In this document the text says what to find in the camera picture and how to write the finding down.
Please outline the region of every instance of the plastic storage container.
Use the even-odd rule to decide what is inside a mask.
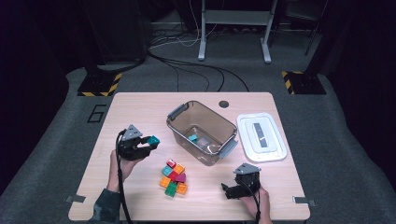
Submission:
[[[172,111],[166,124],[179,145],[204,165],[214,165],[236,146],[237,129],[230,121],[197,101]]]

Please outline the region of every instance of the gray carpet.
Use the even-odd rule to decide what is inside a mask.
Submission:
[[[329,80],[319,75],[326,95],[289,95],[286,90],[281,72],[304,71],[318,41],[305,57],[309,38],[280,33],[270,48],[273,62],[264,64],[261,36],[225,35],[209,40],[204,62],[197,61],[198,44],[168,44],[150,51],[164,58],[232,71],[250,91],[274,95],[305,195],[318,203],[311,208],[307,223],[396,223],[395,192],[348,130]],[[183,68],[194,73],[177,70],[177,74],[172,67],[148,57],[142,65],[123,73],[116,92],[219,90],[222,75],[217,71]],[[73,223],[67,216],[71,203],[64,199],[78,190],[104,118],[98,123],[87,120],[96,105],[106,105],[98,107],[106,115],[112,101],[111,96],[77,96],[84,77],[84,69],[67,75],[70,90],[64,105],[0,198],[0,223]],[[236,76],[225,72],[220,91],[246,88]]]

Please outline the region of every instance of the table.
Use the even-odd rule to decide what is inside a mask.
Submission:
[[[270,51],[268,49],[268,36],[275,15],[277,0],[273,0],[270,11],[233,11],[233,10],[207,10],[205,0],[202,0],[201,18],[201,44],[198,53],[198,60],[205,59],[206,49],[206,24],[245,24],[245,25],[265,25],[265,35],[260,38],[262,45],[262,55],[265,63],[271,63]]]
[[[245,155],[242,143],[225,159],[213,166],[204,166],[176,143],[166,125],[167,115],[190,100],[196,100],[236,124],[243,113],[271,114],[283,137],[288,156],[283,161],[254,163]],[[220,101],[229,102],[227,108]],[[161,141],[149,157],[138,163],[125,181],[125,197],[131,219],[136,221],[227,221],[253,220],[238,200],[227,200],[220,183],[235,186],[233,170],[243,162],[262,168],[262,185],[271,198],[272,220],[306,220],[309,208],[296,204],[292,196],[304,197],[289,145],[284,134],[273,96],[268,92],[134,92],[117,93],[106,115],[77,195],[84,203],[74,202],[69,211],[72,220],[88,220],[93,205],[106,187],[109,155],[115,147],[117,134],[133,124],[143,136],[155,135]],[[159,185],[162,168],[168,159],[185,166],[188,190],[174,198],[165,195]],[[121,209],[120,218],[125,219]]]

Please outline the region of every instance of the human hand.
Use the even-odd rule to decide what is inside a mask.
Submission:
[[[271,218],[270,218],[270,196],[268,194],[268,191],[265,190],[262,186],[260,186],[259,190],[255,194],[257,200],[259,201],[260,204],[260,212],[261,212],[261,218],[259,223],[260,224],[269,224],[272,223]],[[251,215],[256,217],[257,213],[257,204],[254,201],[253,196],[250,197],[243,197],[239,199],[244,203],[245,207],[249,211]]]
[[[120,161],[120,168],[122,170],[122,182],[131,174],[134,167],[137,165],[138,162],[142,161],[143,159],[135,160],[135,161],[127,161],[121,159]],[[108,174],[108,183],[107,187],[108,190],[119,192],[119,167],[117,165],[117,153],[116,150],[111,151],[110,155],[110,171]]]

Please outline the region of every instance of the mounting hole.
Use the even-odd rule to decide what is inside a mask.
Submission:
[[[222,108],[227,108],[230,104],[227,101],[220,101],[219,106]]]

